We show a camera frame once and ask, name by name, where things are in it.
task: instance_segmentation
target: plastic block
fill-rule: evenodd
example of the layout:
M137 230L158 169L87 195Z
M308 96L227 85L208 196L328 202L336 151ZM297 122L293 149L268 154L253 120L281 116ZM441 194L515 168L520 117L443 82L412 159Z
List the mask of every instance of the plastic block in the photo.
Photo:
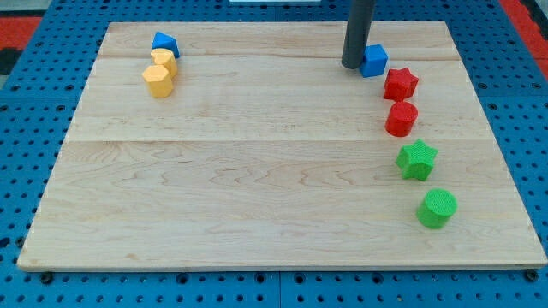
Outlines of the plastic block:
M436 188L426 193L417 218L428 228L442 228L455 214L458 205L455 196L444 189Z
M172 78L177 74L177 62L175 61L173 51L165 48L157 48L151 51L151 57L154 64L164 65L170 71Z
M402 170L402 178L426 181L434 169L434 158L438 150L418 139L412 145L404 145L397 156L396 164Z
M380 76L384 74L387 62L388 54L381 44L367 46L360 65L361 75L364 78Z
M384 98L401 102L411 98L419 78L411 74L409 68L389 69L384 83Z
M392 136L405 137L411 133L415 120L419 116L417 108L408 102L397 102L390 107L390 113L384 124Z
M175 59L179 58L179 48L177 47L177 42L174 38L171 36L156 32L156 35L154 35L154 40L152 41L152 48L165 48L168 50L173 51L173 54L175 55Z
M164 65L151 65L143 72L148 91L154 98L167 98L173 91L170 71Z

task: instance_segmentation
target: red object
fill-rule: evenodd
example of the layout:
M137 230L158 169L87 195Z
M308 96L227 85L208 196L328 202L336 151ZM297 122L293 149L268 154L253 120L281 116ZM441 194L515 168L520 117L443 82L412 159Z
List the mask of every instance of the red object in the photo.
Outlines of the red object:
M394 103L390 108L384 128L392 136L405 137L411 133L417 116L419 116L419 111L413 104L408 102Z
M516 0L500 0L500 4L548 79L548 41L542 37L539 25L531 19L529 9Z
M42 17L0 17L0 50L24 50Z
M419 78L409 68L390 69L384 82L384 98L401 102L413 96L418 83Z

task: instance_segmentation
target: green cylinder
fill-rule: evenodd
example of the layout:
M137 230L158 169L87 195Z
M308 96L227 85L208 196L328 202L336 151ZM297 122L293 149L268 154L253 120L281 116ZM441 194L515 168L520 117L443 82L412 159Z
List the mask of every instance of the green cylinder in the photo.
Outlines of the green cylinder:
M442 228L455 214L457 202L455 196L444 189L436 188L426 193L417 218L428 228Z

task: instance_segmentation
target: red cylinder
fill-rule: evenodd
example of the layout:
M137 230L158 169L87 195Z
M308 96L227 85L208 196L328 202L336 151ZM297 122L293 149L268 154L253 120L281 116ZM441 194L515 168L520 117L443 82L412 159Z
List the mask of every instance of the red cylinder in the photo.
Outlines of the red cylinder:
M417 116L419 116L419 111L413 104L397 102L390 108L384 128L392 136L405 137L411 133Z

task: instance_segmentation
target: red star block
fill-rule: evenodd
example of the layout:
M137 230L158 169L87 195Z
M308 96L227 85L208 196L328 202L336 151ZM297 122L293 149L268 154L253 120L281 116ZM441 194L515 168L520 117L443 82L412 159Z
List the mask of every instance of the red star block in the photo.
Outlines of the red star block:
M384 83L384 98L401 102L413 96L419 78L411 74L409 68L390 69Z

